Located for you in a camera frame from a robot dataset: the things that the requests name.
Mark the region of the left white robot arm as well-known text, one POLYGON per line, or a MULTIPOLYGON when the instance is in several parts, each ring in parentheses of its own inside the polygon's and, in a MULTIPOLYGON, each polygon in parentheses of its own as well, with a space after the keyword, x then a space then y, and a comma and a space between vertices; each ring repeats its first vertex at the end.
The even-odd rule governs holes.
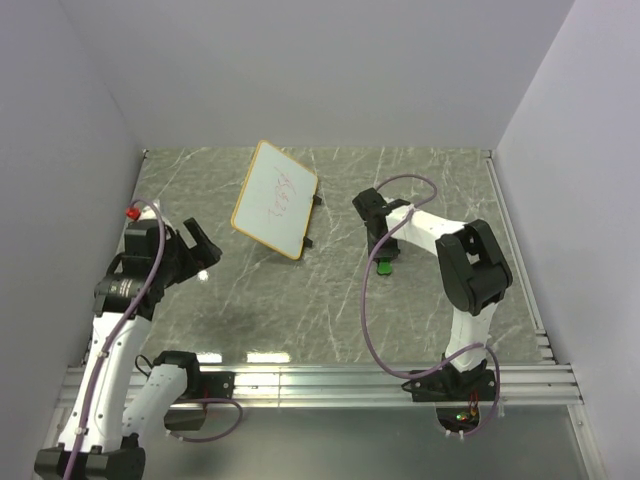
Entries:
POLYGON ((163 351, 142 390, 132 402, 126 400, 135 358, 166 289, 217 264, 222 256, 195 219, 184 225, 194 246, 153 217, 139 217, 126 227, 123 252, 94 290, 89 357, 71 414, 56 446, 36 456, 34 470, 42 478, 141 478, 144 446, 164 429, 171 405, 202 393, 196 354, 163 351))

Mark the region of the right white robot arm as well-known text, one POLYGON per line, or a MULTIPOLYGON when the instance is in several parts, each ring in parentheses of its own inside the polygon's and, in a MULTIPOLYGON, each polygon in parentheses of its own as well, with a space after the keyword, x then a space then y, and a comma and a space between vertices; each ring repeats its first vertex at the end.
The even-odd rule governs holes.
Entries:
POLYGON ((490 325, 513 283, 511 269, 491 226, 484 220, 447 220, 407 200, 387 200, 374 188, 360 192, 352 203, 367 233, 369 256, 361 287, 360 318, 372 358, 385 372, 407 380, 448 369, 441 376, 444 393, 455 400, 466 398, 477 385, 474 373, 486 367, 490 325), (394 371, 384 364, 367 326, 369 275, 374 266, 387 268, 398 258, 400 241, 437 258, 445 296, 453 308, 444 359, 438 366, 415 374, 394 371))

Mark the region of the green whiteboard eraser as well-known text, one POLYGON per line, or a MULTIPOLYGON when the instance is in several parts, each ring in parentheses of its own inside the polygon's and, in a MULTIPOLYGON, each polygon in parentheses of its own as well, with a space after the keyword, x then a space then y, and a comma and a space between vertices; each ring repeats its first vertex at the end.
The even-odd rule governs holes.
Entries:
POLYGON ((376 273, 380 276, 388 276, 393 272, 392 261, 390 259, 380 258, 376 260, 376 273))

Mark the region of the yellow framed whiteboard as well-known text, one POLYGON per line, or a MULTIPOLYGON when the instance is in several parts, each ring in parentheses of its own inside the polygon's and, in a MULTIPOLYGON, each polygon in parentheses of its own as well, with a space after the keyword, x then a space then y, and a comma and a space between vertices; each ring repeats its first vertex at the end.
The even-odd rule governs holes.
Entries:
POLYGON ((231 226, 291 260, 302 256, 318 176, 272 143, 252 156, 231 226))

